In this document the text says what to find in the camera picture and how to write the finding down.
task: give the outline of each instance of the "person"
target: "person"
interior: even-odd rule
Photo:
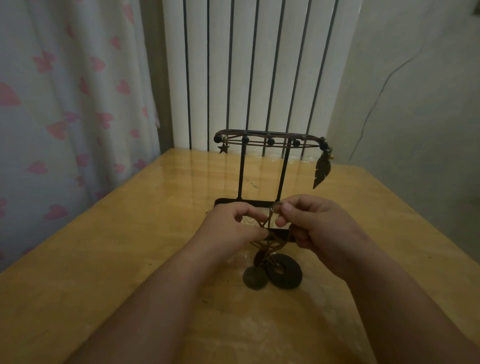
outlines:
[[[337,203],[295,195],[277,208],[277,226],[290,222],[298,246],[347,283],[378,363],[480,363],[479,349]],[[244,202],[217,205],[67,363],[172,362],[204,279],[245,243],[267,236],[240,224],[243,216],[267,220]]]

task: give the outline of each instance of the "person's right hand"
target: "person's right hand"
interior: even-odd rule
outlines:
[[[300,248],[312,250],[325,266],[347,280],[355,267],[380,249],[339,204],[325,198],[298,194],[281,201],[274,210],[279,227],[291,222]]]

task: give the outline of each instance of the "white curtain with pink hearts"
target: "white curtain with pink hearts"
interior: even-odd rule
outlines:
[[[0,4],[0,270],[160,155],[138,0]]]

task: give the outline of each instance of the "white slatted panel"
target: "white slatted panel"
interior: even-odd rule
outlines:
[[[207,3],[186,5],[192,149],[207,150]]]
[[[312,0],[289,131],[306,133],[335,0]],[[175,147],[189,147],[183,5],[163,0],[168,77]],[[207,130],[207,0],[186,0],[192,148],[217,152],[215,132],[227,127],[228,59],[231,0],[210,0],[209,130]],[[250,130],[265,130],[282,0],[260,0],[253,67]],[[285,132],[308,0],[286,0],[268,130]],[[324,136],[340,85],[361,0],[339,0],[310,134]],[[256,0],[236,0],[231,56],[230,129],[244,129],[252,59]],[[231,146],[229,152],[240,152]],[[261,155],[261,147],[248,147]],[[301,150],[291,150],[299,158]],[[319,149],[305,157],[318,158]],[[280,148],[266,156],[281,157]]]
[[[163,15],[172,109],[173,144],[176,148],[189,148],[183,3],[179,0],[164,0]]]
[[[218,152],[213,136],[227,120],[228,48],[230,1],[210,0],[210,150]]]

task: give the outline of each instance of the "glossy tabletop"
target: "glossy tabletop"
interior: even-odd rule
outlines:
[[[240,156],[172,149],[0,274],[0,362],[61,363],[193,235],[219,197],[236,197]],[[243,197],[276,197],[282,160],[247,156]],[[282,196],[339,202],[480,344],[480,266],[365,170],[291,161]],[[243,285],[246,246],[202,286],[177,363],[374,363],[346,284],[288,244],[299,288]]]

